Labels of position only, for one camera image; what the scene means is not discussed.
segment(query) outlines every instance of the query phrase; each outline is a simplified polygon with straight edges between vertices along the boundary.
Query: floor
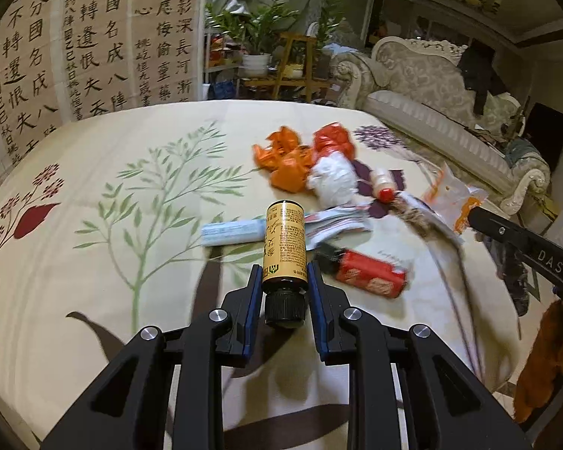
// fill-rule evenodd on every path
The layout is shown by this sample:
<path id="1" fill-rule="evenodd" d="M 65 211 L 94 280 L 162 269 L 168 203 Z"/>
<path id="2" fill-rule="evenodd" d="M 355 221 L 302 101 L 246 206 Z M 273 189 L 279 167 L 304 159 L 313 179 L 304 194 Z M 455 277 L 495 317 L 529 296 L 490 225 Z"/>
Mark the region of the floor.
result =
<path id="1" fill-rule="evenodd" d="M 530 295 L 530 308 L 528 309 L 526 315 L 519 318 L 521 327 L 521 359 L 519 360 L 515 372 L 509 381 L 501 387 L 499 391 L 494 393 L 494 397 L 503 405 L 511 416 L 513 416 L 513 396 L 515 395 L 515 384 L 517 384 L 519 374 L 521 374 L 521 371 L 524 368 L 528 354 L 530 353 L 534 340 L 536 339 L 540 320 L 551 303 L 557 299 L 557 297 L 552 293 L 552 284 L 540 275 L 537 278 L 540 291 L 540 301 Z M 530 270 L 528 270 L 528 282 L 532 285 L 534 283 Z"/>

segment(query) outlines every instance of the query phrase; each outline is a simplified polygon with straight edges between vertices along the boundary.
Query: metal bolt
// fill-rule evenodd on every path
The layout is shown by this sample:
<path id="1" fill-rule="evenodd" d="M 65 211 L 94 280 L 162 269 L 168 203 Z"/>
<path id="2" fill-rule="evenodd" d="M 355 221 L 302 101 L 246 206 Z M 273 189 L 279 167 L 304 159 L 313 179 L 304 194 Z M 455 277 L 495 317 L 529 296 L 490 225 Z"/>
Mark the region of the metal bolt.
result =
<path id="1" fill-rule="evenodd" d="M 344 318 L 349 320 L 358 320 L 361 316 L 363 316 L 363 313 L 358 308 L 347 308 L 344 310 Z"/>
<path id="2" fill-rule="evenodd" d="M 227 318 L 227 311 L 225 311 L 224 309 L 213 309 L 208 314 L 208 317 L 212 321 L 223 321 L 225 318 Z"/>
<path id="3" fill-rule="evenodd" d="M 152 340 L 158 335 L 158 328 L 154 326 L 147 326 L 144 330 L 140 332 L 140 336 L 144 340 Z"/>
<path id="4" fill-rule="evenodd" d="M 432 331 L 430 330 L 430 327 L 425 324 L 416 324 L 413 327 L 413 333 L 415 333 L 415 336 L 418 336 L 419 338 L 427 338 L 432 334 Z"/>

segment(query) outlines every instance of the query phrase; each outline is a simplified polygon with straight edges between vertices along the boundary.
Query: floral tablecloth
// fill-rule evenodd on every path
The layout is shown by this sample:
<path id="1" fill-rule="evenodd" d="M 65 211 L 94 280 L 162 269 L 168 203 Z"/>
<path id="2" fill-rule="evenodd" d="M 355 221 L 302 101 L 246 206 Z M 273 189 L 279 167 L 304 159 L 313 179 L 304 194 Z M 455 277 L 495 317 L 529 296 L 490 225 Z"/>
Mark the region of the floral tablecloth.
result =
<path id="1" fill-rule="evenodd" d="M 250 146 L 281 125 L 309 142 L 333 121 L 352 132 L 362 164 L 403 169 L 412 194 L 428 187 L 426 169 L 376 118 L 324 106 L 159 105 L 43 140 L 0 187 L 0 398 L 42 439 L 142 326 L 187 326 L 244 286 L 262 244 L 204 249 L 200 226 L 259 217 L 282 198 L 318 210 L 309 193 L 272 189 Z M 336 243 L 401 259 L 411 282 L 395 300 L 342 286 L 352 305 L 403 329 L 428 324 L 495 389 L 518 361 L 517 316 L 484 246 L 464 234 L 466 282 L 442 238 L 370 213 L 373 232 Z M 348 368 L 319 362 L 310 321 L 291 336 L 260 328 L 250 365 L 223 371 L 226 448 L 344 446 Z"/>

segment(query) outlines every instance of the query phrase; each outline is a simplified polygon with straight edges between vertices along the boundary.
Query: sofa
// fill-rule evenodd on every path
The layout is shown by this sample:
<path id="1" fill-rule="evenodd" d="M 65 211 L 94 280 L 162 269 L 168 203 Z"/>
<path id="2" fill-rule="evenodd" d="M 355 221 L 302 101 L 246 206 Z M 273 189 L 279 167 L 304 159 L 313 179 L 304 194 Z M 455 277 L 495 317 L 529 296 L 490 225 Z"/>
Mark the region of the sofa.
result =
<path id="1" fill-rule="evenodd" d="M 407 144 L 436 165 L 444 161 L 462 180 L 483 187 L 507 215 L 521 208 L 528 191 L 545 192 L 550 169 L 528 150 L 510 163 L 479 137 L 504 142 L 520 109 L 508 93 L 488 93 L 484 114 L 475 115 L 475 92 L 465 89 L 457 68 L 466 46 L 448 41 L 386 37 L 371 57 L 336 55 L 334 77 L 347 81 L 338 106 L 370 113 L 404 136 Z"/>

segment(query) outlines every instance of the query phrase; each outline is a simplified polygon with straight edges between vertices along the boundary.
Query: wooden stand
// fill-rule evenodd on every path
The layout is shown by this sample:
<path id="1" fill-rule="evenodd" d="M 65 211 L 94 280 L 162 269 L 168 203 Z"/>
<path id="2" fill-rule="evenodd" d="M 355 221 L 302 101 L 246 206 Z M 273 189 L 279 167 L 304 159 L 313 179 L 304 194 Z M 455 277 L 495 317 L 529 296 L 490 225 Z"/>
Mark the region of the wooden stand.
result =
<path id="1" fill-rule="evenodd" d="M 313 49 L 317 39 L 315 37 L 307 37 L 292 32 L 282 32 L 281 38 L 286 40 L 283 57 L 277 67 L 277 76 L 275 78 L 263 79 L 247 79 L 244 80 L 246 86 L 273 86 L 273 99 L 279 96 L 281 86 L 304 86 L 307 103 L 311 103 L 313 97 L 313 89 L 329 88 L 330 83 L 326 79 L 313 79 Z M 284 79 L 283 72 L 288 65 L 292 44 L 294 42 L 307 43 L 307 61 L 304 65 L 305 77 L 302 79 Z"/>

